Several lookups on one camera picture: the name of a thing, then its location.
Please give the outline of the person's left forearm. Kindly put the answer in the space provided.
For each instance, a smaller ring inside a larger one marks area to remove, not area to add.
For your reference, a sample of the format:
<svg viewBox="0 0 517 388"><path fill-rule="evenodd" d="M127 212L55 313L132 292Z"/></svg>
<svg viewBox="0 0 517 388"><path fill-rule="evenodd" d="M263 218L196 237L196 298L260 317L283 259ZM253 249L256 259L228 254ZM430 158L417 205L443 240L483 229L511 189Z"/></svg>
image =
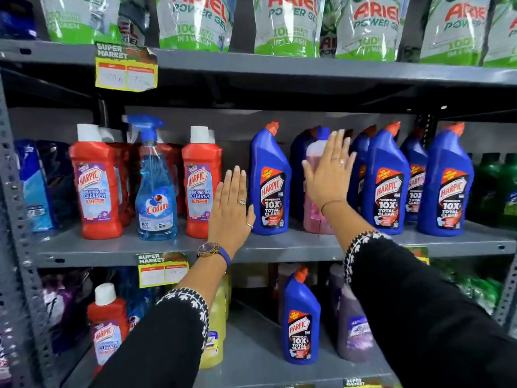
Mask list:
<svg viewBox="0 0 517 388"><path fill-rule="evenodd" d="M209 309L235 250L218 245L137 324L88 388L192 388L209 328Z"/></svg>

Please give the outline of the person's right forearm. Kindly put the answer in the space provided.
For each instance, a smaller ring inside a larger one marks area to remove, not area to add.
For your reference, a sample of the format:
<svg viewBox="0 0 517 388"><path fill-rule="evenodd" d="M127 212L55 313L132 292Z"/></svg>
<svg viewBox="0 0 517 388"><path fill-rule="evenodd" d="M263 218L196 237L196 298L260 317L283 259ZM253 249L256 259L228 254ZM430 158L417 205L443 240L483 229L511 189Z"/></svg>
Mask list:
<svg viewBox="0 0 517 388"><path fill-rule="evenodd" d="M322 210L344 283L403 388L517 388L517 340L477 303L345 203Z"/></svg>

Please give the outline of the row of blue toilet cleaner bottles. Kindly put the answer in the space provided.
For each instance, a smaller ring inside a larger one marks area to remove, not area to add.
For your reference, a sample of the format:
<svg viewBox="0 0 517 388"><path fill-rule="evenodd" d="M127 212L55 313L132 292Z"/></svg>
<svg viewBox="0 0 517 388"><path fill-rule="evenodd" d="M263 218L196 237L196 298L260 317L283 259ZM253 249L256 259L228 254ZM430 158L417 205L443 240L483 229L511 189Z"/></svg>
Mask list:
<svg viewBox="0 0 517 388"><path fill-rule="evenodd" d="M301 161L307 147L329 137L329 128L305 130L291 148L291 162L275 141L279 125L269 123L251 144L251 201L257 215L254 233L274 235L288 229L290 202L304 203ZM400 234L404 222L417 221L418 230L433 236L456 236L474 180L469 156L459 145L464 124L444 128L427 153L415 131L399 148L400 122L376 132L364 130L352 143L357 152L347 193L349 205L377 230Z"/></svg>

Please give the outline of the blue orange-capped cleaner bottle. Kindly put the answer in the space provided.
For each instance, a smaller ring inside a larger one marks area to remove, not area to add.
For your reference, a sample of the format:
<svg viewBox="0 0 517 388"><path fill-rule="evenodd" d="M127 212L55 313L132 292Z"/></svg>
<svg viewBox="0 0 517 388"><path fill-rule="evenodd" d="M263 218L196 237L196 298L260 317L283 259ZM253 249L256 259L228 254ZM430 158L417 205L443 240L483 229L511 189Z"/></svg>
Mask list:
<svg viewBox="0 0 517 388"><path fill-rule="evenodd" d="M308 273L307 267L300 266L283 290L282 351L294 365L311 364L319 357L321 306L305 284Z"/></svg>

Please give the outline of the yellow green price label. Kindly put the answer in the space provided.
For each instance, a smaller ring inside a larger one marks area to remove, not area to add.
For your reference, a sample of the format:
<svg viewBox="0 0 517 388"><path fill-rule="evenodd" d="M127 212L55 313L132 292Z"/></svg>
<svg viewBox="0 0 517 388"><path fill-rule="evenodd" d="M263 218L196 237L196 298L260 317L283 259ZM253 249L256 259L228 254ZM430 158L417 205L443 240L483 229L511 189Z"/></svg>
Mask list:
<svg viewBox="0 0 517 388"><path fill-rule="evenodd" d="M414 257L416 257L421 262L425 263L426 265L430 265L430 259L429 259L429 249L428 247L424 246L404 246L407 250L409 250Z"/></svg>

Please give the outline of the small yellow price label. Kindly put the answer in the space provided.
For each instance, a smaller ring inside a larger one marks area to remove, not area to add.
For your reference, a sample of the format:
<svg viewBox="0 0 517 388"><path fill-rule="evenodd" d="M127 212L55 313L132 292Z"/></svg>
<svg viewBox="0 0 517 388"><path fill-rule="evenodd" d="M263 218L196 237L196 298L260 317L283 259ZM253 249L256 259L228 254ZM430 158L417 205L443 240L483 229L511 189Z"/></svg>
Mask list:
<svg viewBox="0 0 517 388"><path fill-rule="evenodd" d="M190 270L182 252L150 252L135 256L139 288L178 284Z"/></svg>

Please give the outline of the yellow liquid bottle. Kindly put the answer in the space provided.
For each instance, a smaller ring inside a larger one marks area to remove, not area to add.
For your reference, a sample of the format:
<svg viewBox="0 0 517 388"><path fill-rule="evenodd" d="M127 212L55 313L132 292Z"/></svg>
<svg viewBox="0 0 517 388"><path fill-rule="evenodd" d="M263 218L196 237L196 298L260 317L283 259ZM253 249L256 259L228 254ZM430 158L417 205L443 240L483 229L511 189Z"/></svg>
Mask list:
<svg viewBox="0 0 517 388"><path fill-rule="evenodd" d="M223 361L227 318L227 278L227 275L224 274L210 308L208 336L200 361L200 370L210 369Z"/></svg>

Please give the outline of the purple refill pouch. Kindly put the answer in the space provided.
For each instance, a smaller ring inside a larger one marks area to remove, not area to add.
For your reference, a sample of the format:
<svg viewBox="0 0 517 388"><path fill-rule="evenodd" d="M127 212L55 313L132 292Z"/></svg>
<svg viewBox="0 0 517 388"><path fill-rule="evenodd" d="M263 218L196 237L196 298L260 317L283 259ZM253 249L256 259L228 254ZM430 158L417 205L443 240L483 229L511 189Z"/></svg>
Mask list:
<svg viewBox="0 0 517 388"><path fill-rule="evenodd" d="M87 306L93 297L90 268L43 268L38 271L55 356L70 350L87 334Z"/></svg>

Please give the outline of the pink liquid bottle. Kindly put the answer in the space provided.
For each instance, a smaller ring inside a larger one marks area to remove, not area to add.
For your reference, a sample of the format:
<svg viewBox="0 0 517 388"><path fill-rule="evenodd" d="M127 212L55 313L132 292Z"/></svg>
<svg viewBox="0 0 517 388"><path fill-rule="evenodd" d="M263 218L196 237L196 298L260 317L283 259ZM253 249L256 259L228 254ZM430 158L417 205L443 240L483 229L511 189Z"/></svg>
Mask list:
<svg viewBox="0 0 517 388"><path fill-rule="evenodd" d="M314 172L317 170L319 165L320 158L327 144L327 139L327 137L319 138L316 142L311 143L307 147L306 160L311 165L311 168ZM314 204L309 197L306 187L303 208L303 227L307 232L320 235L334 234L334 231L327 222L326 218L322 215L316 204Z"/></svg>

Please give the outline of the light blue refill pouch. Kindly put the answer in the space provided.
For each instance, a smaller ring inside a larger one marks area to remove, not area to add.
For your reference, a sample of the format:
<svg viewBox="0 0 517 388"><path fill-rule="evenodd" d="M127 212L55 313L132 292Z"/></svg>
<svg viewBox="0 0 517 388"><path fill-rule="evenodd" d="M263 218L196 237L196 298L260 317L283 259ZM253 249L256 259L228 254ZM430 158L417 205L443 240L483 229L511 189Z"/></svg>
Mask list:
<svg viewBox="0 0 517 388"><path fill-rule="evenodd" d="M53 230L56 222L36 142L24 138L15 140L14 144L30 230L34 233Z"/></svg>

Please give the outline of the blue glass cleaner spray bottle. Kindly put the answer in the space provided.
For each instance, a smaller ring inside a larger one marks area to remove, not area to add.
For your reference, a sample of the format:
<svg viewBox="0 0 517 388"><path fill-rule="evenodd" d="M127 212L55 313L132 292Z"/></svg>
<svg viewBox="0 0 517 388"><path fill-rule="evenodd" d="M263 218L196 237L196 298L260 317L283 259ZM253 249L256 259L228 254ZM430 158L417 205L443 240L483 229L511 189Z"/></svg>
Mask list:
<svg viewBox="0 0 517 388"><path fill-rule="evenodd" d="M172 240L178 232L176 190L157 132L164 123L150 115L125 115L123 120L141 140L140 183L135 198L139 237L144 241Z"/></svg>

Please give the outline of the row of green white detergent pouches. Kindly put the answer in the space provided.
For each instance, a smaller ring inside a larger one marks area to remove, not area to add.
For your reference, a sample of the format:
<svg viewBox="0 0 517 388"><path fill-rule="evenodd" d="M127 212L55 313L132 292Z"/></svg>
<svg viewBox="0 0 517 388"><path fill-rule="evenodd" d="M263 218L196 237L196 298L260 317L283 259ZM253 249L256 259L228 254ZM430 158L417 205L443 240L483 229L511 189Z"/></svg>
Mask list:
<svg viewBox="0 0 517 388"><path fill-rule="evenodd" d="M39 0L51 41L517 70L517 0Z"/></svg>

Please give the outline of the green liquid bottle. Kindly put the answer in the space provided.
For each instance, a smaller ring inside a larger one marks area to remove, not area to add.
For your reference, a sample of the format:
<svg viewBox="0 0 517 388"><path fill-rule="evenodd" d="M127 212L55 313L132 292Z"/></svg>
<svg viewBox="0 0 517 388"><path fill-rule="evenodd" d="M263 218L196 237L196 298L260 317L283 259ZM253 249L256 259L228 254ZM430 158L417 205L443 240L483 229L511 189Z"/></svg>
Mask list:
<svg viewBox="0 0 517 388"><path fill-rule="evenodd" d="M499 178L498 224L517 231L517 153L508 153Z"/></svg>
<svg viewBox="0 0 517 388"><path fill-rule="evenodd" d="M475 176L467 214L469 220L494 227L495 197L501 172L500 153L482 154L481 161L475 166Z"/></svg>

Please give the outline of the person's left hand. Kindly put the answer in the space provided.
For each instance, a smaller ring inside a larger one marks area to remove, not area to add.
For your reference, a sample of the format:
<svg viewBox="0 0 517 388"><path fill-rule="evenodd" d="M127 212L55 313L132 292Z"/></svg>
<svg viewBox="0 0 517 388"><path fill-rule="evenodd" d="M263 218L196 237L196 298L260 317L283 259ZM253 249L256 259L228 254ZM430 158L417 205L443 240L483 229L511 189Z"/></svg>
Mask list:
<svg viewBox="0 0 517 388"><path fill-rule="evenodd" d="M212 208L208 223L208 241L217 243L232 260L248 238L247 215L255 215L253 205L247 206L247 173L241 169L240 193L237 204L229 204L229 187L233 170L225 173L220 208Z"/></svg>

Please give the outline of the purple floor cleaner bottle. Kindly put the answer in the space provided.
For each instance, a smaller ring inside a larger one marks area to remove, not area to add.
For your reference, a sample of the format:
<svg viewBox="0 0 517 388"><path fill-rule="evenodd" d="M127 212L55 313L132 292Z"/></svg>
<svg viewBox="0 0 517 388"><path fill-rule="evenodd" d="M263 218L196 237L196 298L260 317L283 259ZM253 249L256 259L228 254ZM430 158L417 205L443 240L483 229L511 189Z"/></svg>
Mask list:
<svg viewBox="0 0 517 388"><path fill-rule="evenodd" d="M343 285L338 309L336 350L340 358L353 363L369 360L374 338L357 297L348 285Z"/></svg>

